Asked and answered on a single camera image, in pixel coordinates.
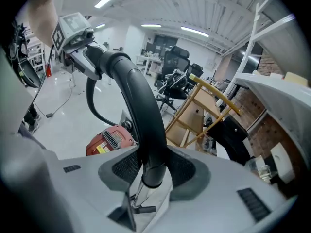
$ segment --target ceiling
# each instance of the ceiling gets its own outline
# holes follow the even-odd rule
[[[59,15],[80,12],[92,16],[93,26],[132,19],[161,24],[155,33],[195,42],[219,54],[245,41],[251,33],[256,4],[264,0],[112,0],[100,9],[100,0],[55,0]],[[260,24],[266,26],[268,17]],[[209,34],[209,38],[186,32],[180,26]]]

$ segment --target red battery pack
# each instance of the red battery pack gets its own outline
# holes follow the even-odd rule
[[[86,155],[108,153],[134,144],[131,134],[122,126],[115,125],[96,135],[86,147]]]

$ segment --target brick wall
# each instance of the brick wall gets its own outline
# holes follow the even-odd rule
[[[283,74],[267,52],[263,53],[257,71],[266,76],[269,76],[271,72]],[[232,99],[232,102],[240,109],[241,116],[238,116],[235,112],[230,113],[245,129],[247,129],[265,109],[260,100],[249,89],[240,88],[236,96]],[[306,171],[299,150],[285,131],[269,115],[267,115],[257,128],[250,133],[248,139],[253,148],[255,157],[262,155],[263,158],[269,156],[271,148],[280,142],[290,157],[296,177],[302,177],[302,174]]]

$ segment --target desk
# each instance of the desk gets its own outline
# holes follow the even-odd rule
[[[154,58],[154,57],[147,57],[147,56],[142,56],[142,55],[136,55],[136,62],[135,62],[135,64],[137,63],[138,59],[146,60],[144,76],[146,76],[146,74],[147,74],[148,65],[149,65],[150,61],[151,61],[151,63],[152,62],[162,63],[162,61],[160,59],[157,59],[157,58]]]

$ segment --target office chair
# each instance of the office chair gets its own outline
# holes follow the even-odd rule
[[[178,69],[182,72],[186,72],[190,65],[189,52],[184,50],[180,47],[174,46],[171,51],[166,51],[164,55],[164,64],[162,68],[162,75],[158,77],[156,86],[158,91],[161,90],[163,83],[165,81],[165,76],[168,74],[172,74],[175,69]],[[156,96],[156,100],[162,102],[160,106],[160,110],[162,109],[164,104],[167,104],[171,107],[174,111],[176,110],[173,106],[173,99],[186,99],[187,94],[185,91],[182,90],[183,87],[178,87],[175,85],[173,88],[165,87],[161,90],[160,94],[163,94],[164,97],[161,95]]]
[[[186,94],[188,94],[193,88],[194,86],[197,84],[196,81],[193,81],[192,79],[189,78],[190,74],[194,74],[195,76],[197,76],[198,78],[200,78],[203,74],[203,68],[201,66],[199,66],[196,63],[193,63],[187,71],[187,85],[184,89],[184,91],[186,92]]]

